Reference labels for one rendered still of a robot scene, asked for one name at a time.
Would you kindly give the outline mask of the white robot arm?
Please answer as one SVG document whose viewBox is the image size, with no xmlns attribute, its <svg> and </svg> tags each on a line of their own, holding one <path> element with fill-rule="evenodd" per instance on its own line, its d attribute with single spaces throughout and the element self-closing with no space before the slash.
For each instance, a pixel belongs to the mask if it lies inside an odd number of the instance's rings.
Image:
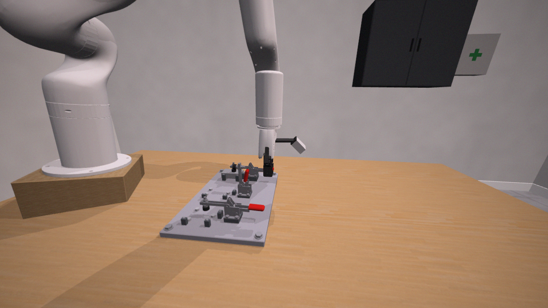
<svg viewBox="0 0 548 308">
<path fill-rule="evenodd" d="M 96 16 L 136 0 L 0 0 L 0 26 L 34 47 L 65 54 L 45 75 L 42 90 L 60 159 L 42 167 L 49 177 L 110 173 L 131 164 L 117 153 L 107 82 L 118 58 L 115 37 Z M 245 41 L 255 69 L 256 125 L 282 125 L 273 0 L 239 0 Z"/>
</svg>

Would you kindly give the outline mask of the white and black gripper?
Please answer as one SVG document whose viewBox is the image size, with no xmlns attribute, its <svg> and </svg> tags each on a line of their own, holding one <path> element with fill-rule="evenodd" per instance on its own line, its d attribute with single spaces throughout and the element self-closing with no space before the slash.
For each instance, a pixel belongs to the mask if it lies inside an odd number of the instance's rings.
<svg viewBox="0 0 548 308">
<path fill-rule="evenodd" d="M 264 155 L 264 165 L 263 165 L 263 177 L 272 177 L 273 176 L 273 158 L 276 151 L 276 138 L 277 138 L 277 129 L 280 128 L 280 125 L 275 128 L 264 128 L 258 125 L 259 131 L 259 159 Z"/>
</svg>

